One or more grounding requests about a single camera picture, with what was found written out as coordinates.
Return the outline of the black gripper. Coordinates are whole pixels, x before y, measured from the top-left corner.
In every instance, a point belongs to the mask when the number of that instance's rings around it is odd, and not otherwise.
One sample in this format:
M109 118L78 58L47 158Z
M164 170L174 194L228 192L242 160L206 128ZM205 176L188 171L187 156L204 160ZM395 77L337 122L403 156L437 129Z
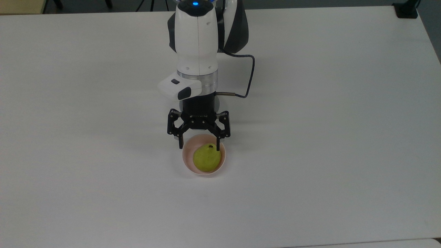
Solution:
M187 98L181 104L182 112L172 108L167 115L167 133L178 140L178 147L183 149L183 134L189 129L209 130L216 137L216 151L220 151L221 140L230 137L230 114L215 112L215 93ZM176 127L179 118L183 123Z

